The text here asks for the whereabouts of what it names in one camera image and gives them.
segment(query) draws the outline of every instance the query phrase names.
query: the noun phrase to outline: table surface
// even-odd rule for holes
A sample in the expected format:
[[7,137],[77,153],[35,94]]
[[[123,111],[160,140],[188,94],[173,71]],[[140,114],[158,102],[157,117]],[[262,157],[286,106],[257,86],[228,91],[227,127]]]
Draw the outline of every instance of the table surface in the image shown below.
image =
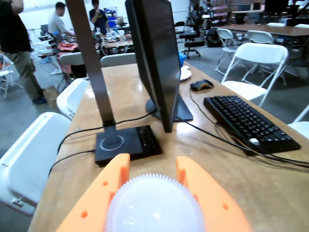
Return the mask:
[[[190,100],[189,84],[200,79],[208,79],[214,83],[213,89],[193,93],[193,98],[212,120],[215,119],[203,106],[204,97],[230,95],[234,92],[193,66],[189,67],[192,78],[181,84],[180,94],[194,116],[192,123],[222,137],[224,135],[218,133],[214,125]],[[116,121],[146,114],[145,103],[149,95],[140,81],[136,64],[104,68],[103,74]],[[250,102],[249,104],[303,146],[301,150],[277,155],[309,161],[309,144],[305,137],[256,105]],[[240,149],[203,134],[184,123],[175,123],[173,133],[164,133],[161,122],[151,116],[117,127],[124,129],[142,125],[151,125],[163,154],[132,161],[130,178],[147,173],[176,178],[176,157],[188,156],[209,172],[235,199],[254,231],[308,231],[308,172],[275,168],[260,162],[259,158],[249,158]],[[68,132],[100,126],[102,121],[93,90],[89,87],[84,93]],[[85,132],[68,138],[57,159],[93,149],[96,133],[100,131]],[[47,181],[29,232],[54,232],[101,171],[102,168],[94,162],[94,154],[78,155],[57,164]]]
[[296,27],[270,27],[268,25],[256,25],[256,24],[242,24],[216,27],[222,29],[228,29],[239,32],[247,32],[249,30],[266,31],[274,35],[286,35],[286,36],[309,36],[308,28],[296,28]]

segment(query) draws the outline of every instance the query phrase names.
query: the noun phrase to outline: black cable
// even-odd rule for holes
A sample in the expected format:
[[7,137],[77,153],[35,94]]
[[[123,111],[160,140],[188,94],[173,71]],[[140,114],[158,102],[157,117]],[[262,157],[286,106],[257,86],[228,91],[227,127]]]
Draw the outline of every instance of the black cable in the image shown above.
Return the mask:
[[48,173],[48,177],[49,177],[50,173],[52,172],[52,169],[53,169],[58,163],[60,163],[61,161],[66,160],[66,159],[68,159],[68,158],[70,158],[70,157],[72,157],[72,156],[76,156],[76,155],[83,154],[83,153],[95,152],[95,151],[96,151],[95,149],[92,149],[92,150],[89,150],[89,151],[82,151],[82,152],[78,152],[78,153],[75,153],[75,154],[73,154],[73,155],[69,155],[69,156],[67,156],[67,157],[65,157],[65,158],[62,158],[62,159],[58,160],[58,161],[57,161],[56,163],[54,163],[54,165],[50,168],[49,173]]
[[181,119],[181,118],[178,117],[177,115],[175,115],[175,117],[178,118],[180,121],[182,121],[182,122],[184,122],[184,123],[190,125],[191,127],[194,127],[195,129],[197,129],[197,130],[199,130],[199,131],[201,131],[201,132],[203,132],[203,133],[205,133],[205,134],[208,134],[208,135],[210,135],[210,136],[212,136],[212,137],[214,137],[214,138],[216,138],[216,139],[219,139],[219,140],[221,140],[221,141],[223,141],[223,142],[225,142],[225,143],[227,143],[227,144],[230,144],[230,145],[235,146],[235,147],[237,147],[237,148],[240,148],[240,149],[242,149],[242,150],[251,151],[251,150],[249,150],[248,148],[246,148],[246,147],[244,147],[244,146],[240,146],[240,145],[238,145],[238,144],[231,143],[231,142],[228,141],[228,140],[225,140],[225,139],[223,139],[223,138],[221,138],[221,137],[219,137],[219,136],[217,136],[217,135],[215,135],[215,134],[212,134],[212,133],[210,133],[210,132],[208,132],[208,131],[205,131],[205,130],[201,129],[200,127],[197,127],[197,126],[195,126],[195,125],[193,125],[193,124],[191,124],[191,123],[189,123],[189,122],[187,122],[187,121]]
[[90,128],[90,129],[85,129],[85,130],[78,130],[76,132],[73,132],[73,133],[70,133],[68,134],[66,137],[64,137],[64,139],[60,142],[59,146],[58,146],[58,151],[57,151],[57,154],[59,153],[59,150],[61,148],[61,145],[63,144],[63,142],[68,138],[70,137],[71,135],[74,135],[74,134],[77,134],[77,133],[81,133],[81,132],[86,132],[86,131],[94,131],[94,130],[99,130],[99,129],[102,129],[103,127],[96,127],[96,128]]
[[[235,134],[236,136],[238,136],[237,133],[235,133],[234,131],[232,131],[232,130],[230,130],[230,129],[228,129],[228,128],[225,128],[224,126],[222,126],[222,125],[219,124],[219,123],[214,123],[214,122],[205,114],[205,112],[202,111],[202,109],[200,108],[199,104],[193,99],[191,91],[190,91],[190,98],[191,98],[191,101],[193,101],[193,102],[195,103],[195,105],[197,105],[197,107],[198,107],[198,109],[200,110],[200,112],[202,112],[203,115],[204,115],[211,123],[213,123],[213,124],[215,124],[215,125],[217,125],[217,126],[223,128],[224,130],[226,130],[226,131],[228,131],[228,132],[231,132],[231,133]],[[295,163],[296,166],[309,168],[308,166],[306,166],[306,165],[309,165],[309,162],[300,161],[300,160],[294,160],[294,159],[288,159],[288,158],[284,158],[284,157],[279,157],[279,156],[276,156],[276,155],[274,155],[274,154],[271,154],[270,152],[265,151],[264,149],[262,149],[262,148],[260,148],[260,147],[259,147],[259,149],[265,153],[265,154],[261,154],[261,155],[264,156],[264,157],[267,158],[267,159],[272,159],[272,160],[276,160],[276,161],[280,161],[280,162],[284,162],[284,163],[293,162],[293,163]]]
[[148,114],[146,114],[146,115],[144,115],[144,116],[142,116],[142,117],[138,117],[138,118],[134,118],[134,119],[128,119],[128,120],[116,122],[116,124],[140,120],[140,119],[143,119],[143,118],[145,118],[145,117],[147,117],[147,116],[149,116],[149,115],[155,113],[156,111],[157,111],[157,110],[155,109],[155,110],[153,110],[152,112],[150,112],[150,113],[148,113]]
[[[134,119],[128,119],[128,120],[124,120],[124,121],[121,121],[121,122],[116,122],[116,124],[121,124],[121,123],[125,123],[125,122],[131,122],[131,121],[136,121],[136,120],[140,120],[142,118],[145,118],[151,114],[153,114],[154,112],[156,112],[156,110],[150,112],[149,114],[146,114],[142,117],[138,117],[138,118],[134,118]],[[68,138],[70,137],[71,135],[74,135],[74,134],[77,134],[77,133],[81,133],[81,132],[86,132],[86,131],[95,131],[95,130],[99,130],[99,129],[102,129],[103,127],[96,127],[96,128],[90,128],[90,129],[85,129],[85,130],[79,130],[79,131],[76,131],[76,132],[73,132],[73,133],[70,133],[68,134],[66,137],[63,138],[63,140],[60,142],[59,146],[58,146],[58,150],[57,150],[57,154],[59,153],[60,151],[60,148],[63,144],[63,142]]]

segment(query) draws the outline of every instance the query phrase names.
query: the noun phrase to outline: computer mouse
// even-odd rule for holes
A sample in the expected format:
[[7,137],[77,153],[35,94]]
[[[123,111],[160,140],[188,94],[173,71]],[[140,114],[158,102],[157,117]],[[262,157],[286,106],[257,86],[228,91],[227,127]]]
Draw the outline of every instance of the computer mouse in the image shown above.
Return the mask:
[[212,82],[210,82],[206,79],[203,79],[203,80],[196,81],[196,82],[190,84],[190,87],[193,91],[200,91],[200,90],[203,90],[203,89],[213,88],[214,85],[213,85]]

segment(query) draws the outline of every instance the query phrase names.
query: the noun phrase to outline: monitor stand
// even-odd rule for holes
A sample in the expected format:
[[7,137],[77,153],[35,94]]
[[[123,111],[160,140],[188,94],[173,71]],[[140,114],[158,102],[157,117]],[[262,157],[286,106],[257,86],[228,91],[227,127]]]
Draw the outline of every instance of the monitor stand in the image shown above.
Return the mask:
[[[148,113],[152,113],[152,116],[159,119],[161,121],[161,115],[158,111],[156,111],[156,105],[154,104],[153,100],[149,99],[146,103],[146,111]],[[175,115],[177,115],[179,118],[185,120],[185,121],[192,121],[193,120],[193,115],[191,114],[189,108],[185,104],[183,98],[180,96],[178,93],[177,97],[177,103],[176,103],[176,108],[175,108]],[[176,117],[174,117],[174,122],[180,122],[180,120]]]

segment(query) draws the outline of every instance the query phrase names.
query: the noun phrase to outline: cluttered table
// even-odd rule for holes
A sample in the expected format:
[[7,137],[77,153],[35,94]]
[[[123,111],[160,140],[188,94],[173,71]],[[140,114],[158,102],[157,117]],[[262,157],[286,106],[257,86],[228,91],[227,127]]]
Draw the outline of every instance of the cluttered table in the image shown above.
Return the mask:
[[105,46],[105,48],[113,48],[113,47],[129,46],[129,45],[133,45],[133,41],[132,40],[105,43],[104,46]]
[[[194,116],[192,124],[211,133],[231,138],[218,131],[190,99],[189,84],[208,79],[214,88],[193,93],[193,99],[211,119],[203,106],[204,97],[234,95],[235,93],[191,65],[192,77],[180,86],[180,94]],[[137,118],[146,114],[149,95],[139,78],[136,64],[102,69],[113,114],[116,121]],[[309,161],[308,140],[253,103],[264,114],[303,147],[278,156]],[[187,156],[204,168],[238,203],[256,232],[307,232],[309,228],[309,173],[292,171],[270,165],[259,157],[248,157],[238,148],[227,145],[184,123],[175,123],[172,133],[164,133],[162,123],[149,116],[139,121],[117,125],[119,129],[150,125],[163,154],[130,163],[130,179],[141,174],[164,174],[176,178],[176,157]],[[89,86],[84,93],[68,133],[102,126],[94,93]],[[93,149],[96,133],[90,131],[69,137],[57,159]],[[94,161],[94,154],[81,154],[57,164],[47,181],[29,232],[54,232],[79,198],[102,171]]]

